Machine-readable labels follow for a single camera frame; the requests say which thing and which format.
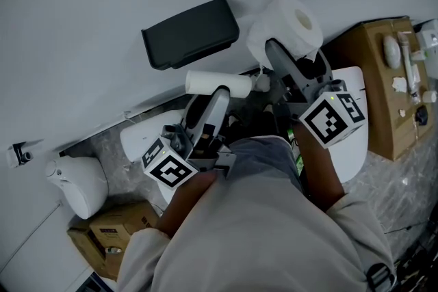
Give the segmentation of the white framed dark panel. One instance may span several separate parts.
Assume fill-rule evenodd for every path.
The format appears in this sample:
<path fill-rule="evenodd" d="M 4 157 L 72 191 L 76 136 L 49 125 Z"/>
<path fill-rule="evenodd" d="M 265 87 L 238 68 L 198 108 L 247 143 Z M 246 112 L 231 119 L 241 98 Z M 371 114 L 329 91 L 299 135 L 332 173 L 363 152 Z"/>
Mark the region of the white framed dark panel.
<path fill-rule="evenodd" d="M 76 292 L 114 292 L 103 279 L 93 272 Z"/>

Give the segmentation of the person's right forearm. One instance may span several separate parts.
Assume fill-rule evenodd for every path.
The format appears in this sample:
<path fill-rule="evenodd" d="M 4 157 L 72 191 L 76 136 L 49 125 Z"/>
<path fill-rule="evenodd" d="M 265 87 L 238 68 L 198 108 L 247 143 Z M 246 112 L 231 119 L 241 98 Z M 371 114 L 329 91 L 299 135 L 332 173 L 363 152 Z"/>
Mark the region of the person's right forearm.
<path fill-rule="evenodd" d="M 293 132 L 303 159 L 311 201 L 326 212 L 345 195 L 330 152 L 321 147 L 303 124 L 295 124 Z"/>

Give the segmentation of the person's grey sweatshirt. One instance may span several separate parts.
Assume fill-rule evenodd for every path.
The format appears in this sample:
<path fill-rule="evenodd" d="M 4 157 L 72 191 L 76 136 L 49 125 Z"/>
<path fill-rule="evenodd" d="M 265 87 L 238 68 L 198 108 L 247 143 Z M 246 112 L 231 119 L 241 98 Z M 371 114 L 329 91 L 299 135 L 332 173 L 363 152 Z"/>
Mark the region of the person's grey sweatshirt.
<path fill-rule="evenodd" d="M 351 194 L 323 212 L 298 182 L 291 146 L 275 135 L 231 146 L 237 155 L 174 237 L 134 233 L 117 292 L 370 292 L 366 274 L 396 276 L 381 223 Z"/>

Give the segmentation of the white plastic drain pipe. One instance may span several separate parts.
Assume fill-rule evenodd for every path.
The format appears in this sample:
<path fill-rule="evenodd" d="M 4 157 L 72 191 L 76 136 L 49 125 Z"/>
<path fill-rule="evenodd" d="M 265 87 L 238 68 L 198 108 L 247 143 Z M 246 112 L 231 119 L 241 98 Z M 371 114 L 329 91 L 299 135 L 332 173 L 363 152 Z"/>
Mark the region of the white plastic drain pipe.
<path fill-rule="evenodd" d="M 418 104 L 421 99 L 418 92 L 417 84 L 414 80 L 414 75 L 412 71 L 412 65 L 410 60 L 410 46 L 409 46 L 409 39 L 407 37 L 407 34 L 405 32 L 398 32 L 397 33 L 398 40 L 400 43 L 402 56 L 404 60 L 404 67 L 406 71 L 406 77 L 407 77 L 407 84 L 409 87 L 409 94 L 411 96 L 411 100 L 413 104 Z"/>

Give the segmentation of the person's left black shoe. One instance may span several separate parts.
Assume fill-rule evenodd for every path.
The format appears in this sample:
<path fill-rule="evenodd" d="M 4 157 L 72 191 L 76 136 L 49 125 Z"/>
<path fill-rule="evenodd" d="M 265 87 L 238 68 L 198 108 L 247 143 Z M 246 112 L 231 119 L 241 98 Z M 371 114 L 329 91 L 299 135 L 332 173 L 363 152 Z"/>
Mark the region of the person's left black shoe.
<path fill-rule="evenodd" d="M 230 112 L 227 115 L 226 138 L 230 140 L 240 140 L 248 134 L 248 129 L 242 119 L 235 113 Z"/>

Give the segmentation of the small black device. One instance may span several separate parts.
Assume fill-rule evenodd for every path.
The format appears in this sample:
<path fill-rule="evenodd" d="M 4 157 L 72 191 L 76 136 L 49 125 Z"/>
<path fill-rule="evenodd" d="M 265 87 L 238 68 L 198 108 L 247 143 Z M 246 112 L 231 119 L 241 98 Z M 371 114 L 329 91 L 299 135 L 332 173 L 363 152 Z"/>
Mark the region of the small black device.
<path fill-rule="evenodd" d="M 415 121 L 419 126 L 426 126 L 428 124 L 428 110 L 425 105 L 421 105 L 416 109 Z"/>

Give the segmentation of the white rectangular-lid toilet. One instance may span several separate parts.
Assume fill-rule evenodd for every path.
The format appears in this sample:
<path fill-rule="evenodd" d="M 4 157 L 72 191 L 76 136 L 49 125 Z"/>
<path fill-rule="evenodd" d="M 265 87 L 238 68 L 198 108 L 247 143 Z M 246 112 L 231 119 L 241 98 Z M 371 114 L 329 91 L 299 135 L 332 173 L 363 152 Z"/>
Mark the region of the white rectangular-lid toilet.
<path fill-rule="evenodd" d="M 362 70 L 358 66 L 336 69 L 333 71 L 334 79 L 341 79 L 345 82 L 346 91 L 355 100 L 357 107 L 360 108 L 365 117 L 364 124 L 358 129 L 347 135 L 344 139 L 337 135 L 336 127 L 338 115 L 330 115 L 329 103 L 334 101 L 334 94 L 326 96 L 322 101 L 324 107 L 319 113 L 318 123 L 322 127 L 323 141 L 321 145 L 331 154 L 331 159 L 335 171 L 342 183 L 354 178 L 362 168 L 368 150 L 368 109 L 365 94 L 365 82 Z"/>

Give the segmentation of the person's right black shoe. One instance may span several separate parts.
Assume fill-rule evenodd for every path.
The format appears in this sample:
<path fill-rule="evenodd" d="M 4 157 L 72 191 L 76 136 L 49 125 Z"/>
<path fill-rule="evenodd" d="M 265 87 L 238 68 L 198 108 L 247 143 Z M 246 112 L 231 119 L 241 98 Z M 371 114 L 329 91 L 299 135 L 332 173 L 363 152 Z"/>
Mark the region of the person's right black shoe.
<path fill-rule="evenodd" d="M 274 115 L 272 103 L 267 103 L 261 113 L 261 133 L 262 135 L 275 135 L 284 137 L 284 134 L 278 126 L 276 116 Z"/>

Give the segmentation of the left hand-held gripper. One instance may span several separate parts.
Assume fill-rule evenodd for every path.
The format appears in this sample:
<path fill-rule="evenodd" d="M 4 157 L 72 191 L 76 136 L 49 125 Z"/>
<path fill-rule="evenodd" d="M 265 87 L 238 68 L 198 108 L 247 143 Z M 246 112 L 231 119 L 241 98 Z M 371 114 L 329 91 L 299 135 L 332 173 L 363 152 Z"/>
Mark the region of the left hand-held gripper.
<path fill-rule="evenodd" d="M 210 170 L 226 175 L 236 155 L 217 136 L 229 101 L 229 91 L 224 88 L 212 95 L 194 95 L 181 125 L 164 126 L 142 155 L 143 173 L 168 189 L 176 189 L 194 175 Z"/>

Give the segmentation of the white ceramic urinal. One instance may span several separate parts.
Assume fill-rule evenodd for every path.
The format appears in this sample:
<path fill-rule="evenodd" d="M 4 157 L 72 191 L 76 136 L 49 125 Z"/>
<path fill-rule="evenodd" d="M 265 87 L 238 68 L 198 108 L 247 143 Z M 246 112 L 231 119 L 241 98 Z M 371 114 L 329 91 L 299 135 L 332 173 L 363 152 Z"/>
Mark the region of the white ceramic urinal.
<path fill-rule="evenodd" d="M 59 187 L 77 216 L 88 219 L 104 205 L 109 187 L 100 161 L 94 157 L 64 156 L 46 165 L 46 179 Z"/>

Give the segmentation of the crumpled white tissue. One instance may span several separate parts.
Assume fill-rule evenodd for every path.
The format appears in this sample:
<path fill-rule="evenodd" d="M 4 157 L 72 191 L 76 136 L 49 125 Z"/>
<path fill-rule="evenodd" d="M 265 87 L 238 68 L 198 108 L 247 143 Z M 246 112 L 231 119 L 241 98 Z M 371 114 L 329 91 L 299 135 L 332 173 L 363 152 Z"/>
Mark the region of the crumpled white tissue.
<path fill-rule="evenodd" d="M 391 86 L 395 92 L 407 92 L 407 80 L 404 77 L 394 77 Z"/>

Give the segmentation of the white toilet paper roll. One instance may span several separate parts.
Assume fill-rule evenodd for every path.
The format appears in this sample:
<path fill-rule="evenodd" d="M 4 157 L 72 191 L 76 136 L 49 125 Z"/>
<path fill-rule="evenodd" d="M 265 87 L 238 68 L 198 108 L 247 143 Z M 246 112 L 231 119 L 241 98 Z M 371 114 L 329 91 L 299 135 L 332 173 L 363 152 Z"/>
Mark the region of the white toilet paper roll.
<path fill-rule="evenodd" d="M 249 29 L 246 44 L 253 57 L 265 68 L 272 69 L 266 55 L 266 42 L 274 39 L 293 58 L 316 59 L 323 35 L 312 11 L 298 0 L 272 0 Z"/>

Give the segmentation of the large brown cardboard box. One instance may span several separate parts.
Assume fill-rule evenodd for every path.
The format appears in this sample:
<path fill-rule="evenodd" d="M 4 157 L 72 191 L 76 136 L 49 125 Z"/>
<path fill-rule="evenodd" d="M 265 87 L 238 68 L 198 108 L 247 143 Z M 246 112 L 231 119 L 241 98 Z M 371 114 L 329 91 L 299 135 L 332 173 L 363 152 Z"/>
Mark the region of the large brown cardboard box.
<path fill-rule="evenodd" d="M 391 86 L 393 78 L 405 77 L 406 71 L 403 66 L 396 70 L 388 67 L 383 39 L 385 36 L 396 38 L 397 33 L 403 31 L 410 49 L 418 50 L 420 44 L 407 16 L 358 23 L 322 48 L 333 69 L 358 66 L 362 70 L 368 104 L 368 149 L 392 161 L 435 128 L 432 104 L 415 105 L 408 93 L 395 92 Z M 419 126 L 415 121 L 415 111 L 421 105 L 428 110 L 426 126 Z M 405 117 L 399 115 L 399 109 L 406 111 Z"/>

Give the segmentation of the person's black shoe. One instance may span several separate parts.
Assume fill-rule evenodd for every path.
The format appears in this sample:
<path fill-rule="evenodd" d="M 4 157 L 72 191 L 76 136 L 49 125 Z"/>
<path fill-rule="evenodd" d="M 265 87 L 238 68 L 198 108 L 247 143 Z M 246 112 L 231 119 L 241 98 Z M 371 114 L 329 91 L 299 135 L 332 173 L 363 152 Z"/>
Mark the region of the person's black shoe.
<path fill-rule="evenodd" d="M 261 133 L 262 135 L 275 135 L 284 137 L 284 134 L 278 126 L 276 116 L 274 115 L 272 103 L 267 103 L 261 113 Z"/>
<path fill-rule="evenodd" d="M 230 140 L 240 140 L 248 134 L 248 129 L 242 119 L 235 113 L 230 112 L 227 115 L 226 138 Z"/>

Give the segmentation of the person's left forearm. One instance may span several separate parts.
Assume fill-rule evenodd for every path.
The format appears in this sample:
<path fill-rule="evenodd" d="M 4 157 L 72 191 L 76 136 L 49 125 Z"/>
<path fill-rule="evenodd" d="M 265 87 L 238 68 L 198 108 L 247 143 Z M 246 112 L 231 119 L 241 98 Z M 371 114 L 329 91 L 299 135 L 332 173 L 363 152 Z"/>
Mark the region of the person's left forearm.
<path fill-rule="evenodd" d="M 178 187 L 155 228 L 169 238 L 174 237 L 186 217 L 216 178 L 216 171 L 202 172 L 195 174 L 190 180 Z"/>

